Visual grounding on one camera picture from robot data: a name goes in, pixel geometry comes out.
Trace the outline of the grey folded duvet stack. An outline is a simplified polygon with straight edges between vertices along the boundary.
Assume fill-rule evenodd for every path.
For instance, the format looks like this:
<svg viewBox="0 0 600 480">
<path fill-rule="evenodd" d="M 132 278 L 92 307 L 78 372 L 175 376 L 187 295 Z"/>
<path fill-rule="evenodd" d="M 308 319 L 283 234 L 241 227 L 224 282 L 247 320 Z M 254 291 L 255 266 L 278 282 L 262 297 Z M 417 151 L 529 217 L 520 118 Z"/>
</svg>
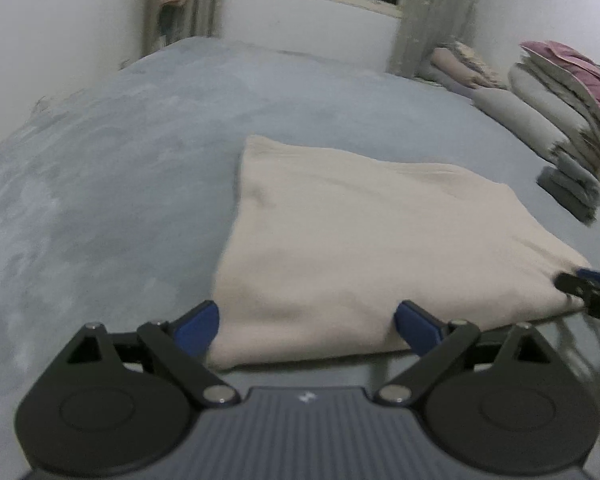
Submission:
<svg viewBox="0 0 600 480">
<path fill-rule="evenodd" d="M 552 160 L 562 148 L 591 171 L 600 169 L 600 121 L 577 93 L 530 62 L 508 72 L 506 89 L 482 88 L 472 104 Z"/>
</svg>

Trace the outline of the grey patterned right curtain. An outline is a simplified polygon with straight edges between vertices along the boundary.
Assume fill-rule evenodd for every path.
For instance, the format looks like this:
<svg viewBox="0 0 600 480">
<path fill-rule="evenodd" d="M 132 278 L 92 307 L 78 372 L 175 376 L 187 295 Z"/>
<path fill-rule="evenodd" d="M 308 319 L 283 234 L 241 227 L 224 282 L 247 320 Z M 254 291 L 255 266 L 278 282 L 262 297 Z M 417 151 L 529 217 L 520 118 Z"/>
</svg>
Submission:
<svg viewBox="0 0 600 480">
<path fill-rule="evenodd" d="M 479 0 L 399 0 L 400 24 L 387 72 L 412 78 L 432 50 L 458 40 L 474 41 Z"/>
</svg>

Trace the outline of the black and cream shirt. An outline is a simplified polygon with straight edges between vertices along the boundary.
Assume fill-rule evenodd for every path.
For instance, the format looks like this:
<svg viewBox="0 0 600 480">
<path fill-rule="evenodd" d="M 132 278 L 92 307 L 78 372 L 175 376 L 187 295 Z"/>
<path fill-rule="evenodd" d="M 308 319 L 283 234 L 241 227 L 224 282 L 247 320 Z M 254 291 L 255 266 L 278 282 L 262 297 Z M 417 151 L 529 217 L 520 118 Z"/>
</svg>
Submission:
<svg viewBox="0 0 600 480">
<path fill-rule="evenodd" d="M 383 162 L 250 136 L 216 269 L 217 368 L 399 351 L 411 300 L 484 330 L 577 310 L 586 266 L 514 191 L 449 164 Z"/>
</svg>

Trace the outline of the pink quilted pillow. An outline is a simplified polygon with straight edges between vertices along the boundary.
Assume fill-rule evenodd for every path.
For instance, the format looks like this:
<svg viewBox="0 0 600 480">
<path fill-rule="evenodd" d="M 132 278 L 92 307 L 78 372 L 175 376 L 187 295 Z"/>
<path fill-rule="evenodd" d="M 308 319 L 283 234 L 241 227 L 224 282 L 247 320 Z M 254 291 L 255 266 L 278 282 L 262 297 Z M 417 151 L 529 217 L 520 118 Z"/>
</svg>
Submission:
<svg viewBox="0 0 600 480">
<path fill-rule="evenodd" d="M 557 41 L 523 41 L 520 46 L 547 75 L 575 93 L 600 121 L 600 68 L 584 54 Z"/>
</svg>

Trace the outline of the folded grey towel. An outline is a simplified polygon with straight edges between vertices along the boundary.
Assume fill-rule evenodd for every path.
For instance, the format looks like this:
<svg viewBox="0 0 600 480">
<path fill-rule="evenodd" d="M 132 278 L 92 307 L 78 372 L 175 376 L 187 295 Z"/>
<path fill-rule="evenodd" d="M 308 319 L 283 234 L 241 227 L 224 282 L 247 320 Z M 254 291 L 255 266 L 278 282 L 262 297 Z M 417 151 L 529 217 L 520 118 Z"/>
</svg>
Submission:
<svg viewBox="0 0 600 480">
<path fill-rule="evenodd" d="M 581 223 L 589 226 L 600 208 L 600 182 L 568 153 L 555 154 L 554 166 L 542 169 L 536 183 Z"/>
</svg>

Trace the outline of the pink folded bedding by curtain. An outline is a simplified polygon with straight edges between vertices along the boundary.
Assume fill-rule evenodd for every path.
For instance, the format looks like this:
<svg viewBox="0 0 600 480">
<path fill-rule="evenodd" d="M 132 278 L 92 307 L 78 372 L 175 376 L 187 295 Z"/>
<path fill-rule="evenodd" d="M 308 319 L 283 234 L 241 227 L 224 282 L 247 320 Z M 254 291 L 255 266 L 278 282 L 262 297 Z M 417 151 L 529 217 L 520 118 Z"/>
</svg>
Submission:
<svg viewBox="0 0 600 480">
<path fill-rule="evenodd" d="M 482 88 L 507 88 L 505 81 L 489 66 L 468 62 L 448 47 L 433 48 L 419 64 L 416 76 L 461 96 L 471 96 L 472 92 Z"/>
</svg>

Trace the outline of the blue-grey bed blanket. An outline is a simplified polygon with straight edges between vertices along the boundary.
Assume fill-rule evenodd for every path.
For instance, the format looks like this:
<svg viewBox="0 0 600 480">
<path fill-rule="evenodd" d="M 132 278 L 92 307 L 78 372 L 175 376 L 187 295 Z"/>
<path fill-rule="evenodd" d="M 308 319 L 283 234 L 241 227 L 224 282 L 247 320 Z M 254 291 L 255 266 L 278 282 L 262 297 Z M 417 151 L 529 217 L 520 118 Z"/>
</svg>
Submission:
<svg viewBox="0 0 600 480">
<path fill-rule="evenodd" d="M 82 324 L 130 330 L 209 295 L 252 134 L 392 162 L 447 162 L 509 185 L 600 269 L 600 212 L 574 220 L 542 162 L 467 100 L 298 54 L 183 40 L 35 115 L 0 145 L 0 479 L 28 470 L 12 430 Z"/>
</svg>

